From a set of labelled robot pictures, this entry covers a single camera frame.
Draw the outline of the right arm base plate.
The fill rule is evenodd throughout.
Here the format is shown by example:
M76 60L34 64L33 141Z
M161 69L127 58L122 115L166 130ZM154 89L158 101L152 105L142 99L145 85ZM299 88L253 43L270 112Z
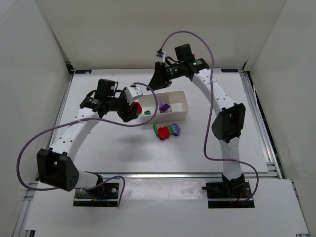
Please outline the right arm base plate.
M206 183L201 188L206 191L209 209L254 208L250 184L245 182L241 187L229 191L223 182Z

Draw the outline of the purple paw lego piece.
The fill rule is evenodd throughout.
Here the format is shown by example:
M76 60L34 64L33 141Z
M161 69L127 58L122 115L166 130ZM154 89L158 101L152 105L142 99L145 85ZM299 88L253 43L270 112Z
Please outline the purple paw lego piece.
M179 136L180 135L180 132L181 132L181 128L178 124L176 123L173 123L171 125L171 128L172 128L172 132L173 132L173 135L174 136Z

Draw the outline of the red lego brick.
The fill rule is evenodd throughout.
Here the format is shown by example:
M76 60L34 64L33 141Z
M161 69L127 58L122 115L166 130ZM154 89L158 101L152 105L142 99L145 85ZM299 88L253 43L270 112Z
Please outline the red lego brick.
M129 111L132 112L132 114L139 116L142 113L142 107L138 101L134 101L130 105Z

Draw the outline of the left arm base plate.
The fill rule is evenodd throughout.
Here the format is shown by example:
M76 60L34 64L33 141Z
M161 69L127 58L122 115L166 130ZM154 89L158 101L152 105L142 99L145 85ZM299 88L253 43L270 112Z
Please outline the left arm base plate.
M74 207L118 207L120 182L109 181L92 191L76 190Z

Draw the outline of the purple lego brick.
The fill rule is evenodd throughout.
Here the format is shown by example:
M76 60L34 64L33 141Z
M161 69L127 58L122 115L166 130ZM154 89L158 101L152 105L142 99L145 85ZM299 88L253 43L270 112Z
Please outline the purple lego brick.
M159 112L160 113L166 113L171 108L171 106L168 103L160 103L159 104Z

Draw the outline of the white divided plastic tray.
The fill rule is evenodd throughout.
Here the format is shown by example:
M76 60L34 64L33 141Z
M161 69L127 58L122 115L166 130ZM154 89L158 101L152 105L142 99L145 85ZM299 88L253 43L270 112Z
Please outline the white divided plastic tray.
M154 122L176 121L186 118L189 106L184 91L172 91L156 93L158 100L158 110L155 117L151 120ZM147 94L138 99L142 107L142 113L138 117L140 122L149 120L155 112L155 99L152 94Z

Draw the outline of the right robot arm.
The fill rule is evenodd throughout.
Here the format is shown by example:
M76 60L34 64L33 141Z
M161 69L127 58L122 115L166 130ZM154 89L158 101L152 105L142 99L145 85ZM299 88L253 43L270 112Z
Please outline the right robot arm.
M189 44L175 48L177 59L174 63L155 62L155 71L149 83L152 90L163 89L171 85L173 79L187 77L196 85L211 104L216 115L207 130L219 140L223 162L222 182L206 186L205 189L232 197L240 193L245 177L240 166L239 138L244 125L245 106L236 103L213 80L212 70L202 58L196 59Z

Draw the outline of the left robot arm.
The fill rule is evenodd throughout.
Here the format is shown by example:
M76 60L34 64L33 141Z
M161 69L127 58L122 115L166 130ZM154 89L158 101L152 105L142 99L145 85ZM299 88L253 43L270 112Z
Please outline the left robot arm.
M79 171L74 160L91 130L108 112L116 112L123 122L136 119L141 114L137 99L143 95L135 85L120 90L115 96L117 82L100 79L97 88L89 92L79 105L74 123L48 148L37 153L39 180L65 191L73 189L96 190L101 178L97 174Z

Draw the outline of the red green lego cluster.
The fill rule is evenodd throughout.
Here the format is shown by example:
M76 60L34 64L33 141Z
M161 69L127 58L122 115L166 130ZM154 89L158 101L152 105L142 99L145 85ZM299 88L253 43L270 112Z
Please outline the red green lego cluster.
M159 140L164 141L166 139L169 139L171 135L173 135L173 129L170 125L158 127L155 123L153 124L153 129L155 132L156 137L159 138Z

